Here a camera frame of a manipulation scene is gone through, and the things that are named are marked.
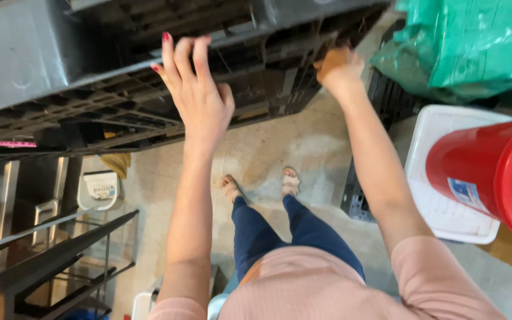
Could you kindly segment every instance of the concrete floor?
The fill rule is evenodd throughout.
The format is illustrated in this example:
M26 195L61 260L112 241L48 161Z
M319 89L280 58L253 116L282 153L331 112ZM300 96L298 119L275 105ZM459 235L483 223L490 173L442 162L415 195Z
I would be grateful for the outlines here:
M380 35L390 25L388 21L378 25L358 48L363 56L370 57L377 50ZM369 78L370 70L366 68L364 79ZM336 229L355 251L363 263L367 284L398 295L377 225L351 220L339 209L352 157L341 115L337 102L329 94L319 93L300 114L227 132L213 161L210 184L212 260L227 276L234 270L234 225L232 204L219 188L222 176L231 174L236 178L253 207L282 239L289 241L288 219L280 195L281 172L289 165L302 180L298 198ZM116 288L112 316L115 320L131 314L135 295L163 274L166 235L182 169L182 151L183 143L175 143L132 155L121 210L141 210L134 244L137 265L110 286ZM85 171L102 168L97 158L85 159ZM473 245L451 244L450 247L472 278L512 318L512 268Z

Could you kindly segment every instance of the red bucket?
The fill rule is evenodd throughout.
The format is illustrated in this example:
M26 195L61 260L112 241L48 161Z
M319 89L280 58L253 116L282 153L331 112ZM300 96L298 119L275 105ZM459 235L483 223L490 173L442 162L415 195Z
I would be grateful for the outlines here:
M512 231L512 122L445 135L430 150L426 173L437 191Z

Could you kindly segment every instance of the jeans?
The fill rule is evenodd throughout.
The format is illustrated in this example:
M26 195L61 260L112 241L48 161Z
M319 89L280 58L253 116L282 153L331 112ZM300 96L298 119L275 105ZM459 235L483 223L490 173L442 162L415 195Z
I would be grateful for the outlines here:
M345 261L365 279L359 259L335 230L293 196L286 195L283 204L288 212L289 229L293 238L290 244L283 242L262 215L246 204L243 197L239 196L234 200L234 262L238 281L242 281L246 272L262 256L289 245L305 245L326 251Z

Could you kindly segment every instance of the pink ribbed top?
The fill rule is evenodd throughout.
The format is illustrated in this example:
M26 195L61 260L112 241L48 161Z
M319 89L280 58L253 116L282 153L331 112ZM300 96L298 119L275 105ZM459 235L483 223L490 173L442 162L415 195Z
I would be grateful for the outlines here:
M261 258L228 297L219 320L266 319L504 319L433 237L412 237L391 255L402 303L369 288L359 274L331 254L285 247ZM188 298L164 300L148 320L205 320Z

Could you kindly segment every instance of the green plastic bag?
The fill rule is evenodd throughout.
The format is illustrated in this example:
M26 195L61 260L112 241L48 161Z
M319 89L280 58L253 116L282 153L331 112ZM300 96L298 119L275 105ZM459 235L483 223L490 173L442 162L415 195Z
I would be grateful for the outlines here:
M388 63L392 54L384 48L372 59L385 75L393 73L397 78L389 77L402 85L410 81L401 79L408 76L402 71L420 68L429 74L431 97L432 88L441 88L459 102L512 89L511 0L399 0L396 9L407 11L408 18L407 26L394 34L395 43L385 45L397 49L395 62ZM418 65L401 67L408 55Z

